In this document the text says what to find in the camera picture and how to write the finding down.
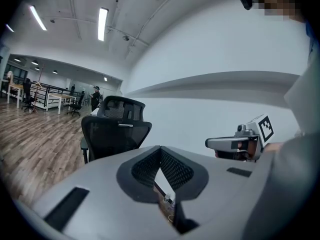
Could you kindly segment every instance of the black rectangular slot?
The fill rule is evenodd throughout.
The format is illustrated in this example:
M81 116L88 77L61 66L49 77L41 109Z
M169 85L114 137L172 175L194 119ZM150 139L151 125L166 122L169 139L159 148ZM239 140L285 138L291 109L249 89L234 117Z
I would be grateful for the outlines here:
M62 231L88 193L89 190L75 187L53 208L44 220L54 229Z
M243 170L243 169L234 168L234 167L230 167L226 171L229 172L229 173L241 175L241 176L244 176L244 177L247 177L247 178L250 177L250 175L252 173L252 171Z

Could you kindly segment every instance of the black and white square marker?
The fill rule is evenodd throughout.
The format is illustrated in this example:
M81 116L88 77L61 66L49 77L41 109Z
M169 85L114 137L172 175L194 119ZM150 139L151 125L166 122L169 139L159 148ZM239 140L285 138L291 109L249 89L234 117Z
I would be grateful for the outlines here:
M272 135L274 135L274 130L272 129L269 117L266 116L259 123L260 131L262 132L263 142L267 142Z

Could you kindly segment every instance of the person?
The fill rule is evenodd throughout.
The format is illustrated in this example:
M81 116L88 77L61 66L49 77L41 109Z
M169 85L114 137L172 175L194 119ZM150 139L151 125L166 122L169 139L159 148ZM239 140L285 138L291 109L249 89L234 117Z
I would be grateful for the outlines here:
M99 97L100 97L100 88L98 86L94 87L94 93L90 95L91 97L91 110L92 112L98 107L99 105Z
M71 87L71 91L70 91L71 96L74 95L75 89L76 89L76 85L73 84L73 86Z
M259 8L264 9L268 14L275 13L288 17L291 20L305 23L306 35L310 38L307 70L284 96L285 101L291 108L301 128L301 130L295 134L295 137L303 136L305 133L314 133L319 131L320 127L319 115L313 114L310 116L310 114L306 115L300 112L301 108L309 112L316 108L314 102L310 102L308 98L306 98L312 97L314 93L317 93L316 89L308 88L310 81L313 81L314 86L318 86L318 93L320 93L319 83L318 85L314 84L319 80L319 73L315 72L314 66L311 67L312 64L319 63L317 59L320 57L319 40L316 37L314 28L312 28L310 24L312 21L313 25L316 25L316 23L314 23L315 19L310 13L310 8L312 8L312 3L314 2L314 0L307 0L307 2L306 0L253 0L253 3L258 3ZM283 144L283 142L269 143L265 146L263 152L278 152ZM244 143L239 142L238 148L240 149L243 145ZM253 156L256 151L257 142L250 140L247 147L248 154ZM219 150L215 150L215 156L217 158L234 159L233 153L228 154L228 152Z

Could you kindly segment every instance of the ceiling light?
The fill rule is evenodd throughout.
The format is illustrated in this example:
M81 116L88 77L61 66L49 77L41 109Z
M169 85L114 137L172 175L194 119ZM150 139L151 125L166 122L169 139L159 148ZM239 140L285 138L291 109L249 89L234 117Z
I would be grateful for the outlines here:
M8 24L5 24L5 26L6 26L11 32L14 32L14 30L13 30L11 27L9 27Z
M108 9L100 8L98 20L98 39L103 41L105 39L105 27L108 15Z
M30 6L30 10L33 14L33 16L35 17L36 21L39 23L40 27L43 29L43 30L47 30L45 25L42 23L37 11L36 11L36 8L34 6Z

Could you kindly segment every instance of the black office chair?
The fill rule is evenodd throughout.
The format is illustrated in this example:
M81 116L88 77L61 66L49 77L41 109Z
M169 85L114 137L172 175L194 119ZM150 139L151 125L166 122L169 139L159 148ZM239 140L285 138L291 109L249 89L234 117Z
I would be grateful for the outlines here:
M77 110L80 110L82 108L82 100L84 99L84 94L80 96L80 99L78 100L77 104L70 104L68 105L70 108L72 108L72 111L68 111L66 114L71 113L72 116L74 116L75 114L78 114L79 117L81 116L80 112Z
M25 79L25 82L23 83L23 92L25 93L24 103L25 105L21 108L24 109L24 112L26 112L29 109L32 109L32 102L35 101L35 98L31 96L30 94L30 88L31 88L31 81L29 78Z
M144 122L145 104L120 96L108 96L102 102L97 116L82 119L84 138L81 140L84 163L89 150L89 162L138 149L152 124Z

